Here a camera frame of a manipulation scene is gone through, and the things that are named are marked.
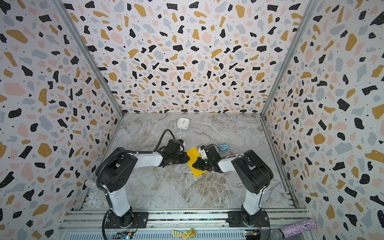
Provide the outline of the yellow square paper sheet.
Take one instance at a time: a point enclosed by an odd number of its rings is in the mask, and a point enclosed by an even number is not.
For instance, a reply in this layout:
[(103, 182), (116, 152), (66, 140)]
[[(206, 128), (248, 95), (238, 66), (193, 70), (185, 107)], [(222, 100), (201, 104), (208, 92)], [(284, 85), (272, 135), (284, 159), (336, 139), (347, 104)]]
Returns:
[(188, 165), (189, 165), (195, 178), (198, 178), (207, 172), (207, 171), (198, 170), (198, 169), (193, 167), (193, 164), (198, 160), (198, 157), (201, 157), (197, 148), (192, 148), (192, 149), (188, 150), (186, 153), (187, 153), (188, 157), (190, 158), (190, 160), (188, 161)]

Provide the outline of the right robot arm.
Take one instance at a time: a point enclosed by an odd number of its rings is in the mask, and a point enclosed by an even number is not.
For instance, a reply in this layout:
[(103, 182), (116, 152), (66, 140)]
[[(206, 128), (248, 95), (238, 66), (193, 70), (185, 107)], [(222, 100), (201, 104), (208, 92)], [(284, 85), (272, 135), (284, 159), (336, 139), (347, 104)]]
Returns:
[(201, 156), (193, 163), (193, 168), (221, 174), (235, 172), (247, 190), (241, 210), (228, 212), (226, 222), (230, 227), (253, 227), (261, 224), (263, 194), (274, 178), (271, 168), (252, 150), (225, 158), (220, 156), (213, 145), (201, 146), (198, 152)]

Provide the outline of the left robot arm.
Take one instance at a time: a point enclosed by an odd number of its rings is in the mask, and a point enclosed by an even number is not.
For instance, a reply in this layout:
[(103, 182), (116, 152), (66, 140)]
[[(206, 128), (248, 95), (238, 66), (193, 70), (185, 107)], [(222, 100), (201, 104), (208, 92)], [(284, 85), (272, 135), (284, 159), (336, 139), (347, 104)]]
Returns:
[(132, 214), (126, 194), (126, 184), (135, 169), (186, 164), (190, 157), (182, 139), (171, 139), (166, 146), (154, 151), (132, 151), (116, 148), (96, 171), (96, 186), (106, 196), (116, 217)]

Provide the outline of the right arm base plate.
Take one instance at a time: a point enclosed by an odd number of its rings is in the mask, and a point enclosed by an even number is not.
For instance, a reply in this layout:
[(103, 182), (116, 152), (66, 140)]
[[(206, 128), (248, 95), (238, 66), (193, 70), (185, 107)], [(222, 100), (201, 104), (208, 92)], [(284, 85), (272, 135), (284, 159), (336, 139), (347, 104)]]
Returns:
[(270, 221), (266, 211), (260, 210), (254, 215), (243, 211), (229, 211), (226, 222), (231, 228), (269, 227)]

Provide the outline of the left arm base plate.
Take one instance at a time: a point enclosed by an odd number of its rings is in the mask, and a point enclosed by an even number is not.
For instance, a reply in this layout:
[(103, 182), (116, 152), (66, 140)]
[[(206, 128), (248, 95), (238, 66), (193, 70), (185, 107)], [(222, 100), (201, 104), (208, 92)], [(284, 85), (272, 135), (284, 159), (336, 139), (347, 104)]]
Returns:
[(149, 212), (127, 212), (118, 217), (111, 212), (105, 220), (106, 229), (145, 229), (149, 219)]

